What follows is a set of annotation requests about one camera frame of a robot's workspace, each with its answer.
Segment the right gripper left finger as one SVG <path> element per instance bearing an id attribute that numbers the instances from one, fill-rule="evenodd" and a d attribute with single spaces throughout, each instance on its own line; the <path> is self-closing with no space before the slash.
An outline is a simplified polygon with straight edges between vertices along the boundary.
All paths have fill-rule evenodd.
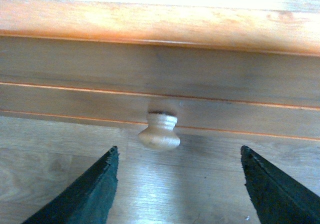
<path id="1" fill-rule="evenodd" d="M 119 153 L 111 147 L 25 224 L 105 224 L 115 199 Z"/>

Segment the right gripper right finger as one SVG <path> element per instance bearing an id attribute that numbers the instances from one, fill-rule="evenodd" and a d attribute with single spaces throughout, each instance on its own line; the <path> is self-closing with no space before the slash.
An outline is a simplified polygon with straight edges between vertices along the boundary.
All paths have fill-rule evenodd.
<path id="1" fill-rule="evenodd" d="M 245 187 L 262 224 L 318 224 L 320 197 L 248 146 L 241 147 Z"/>

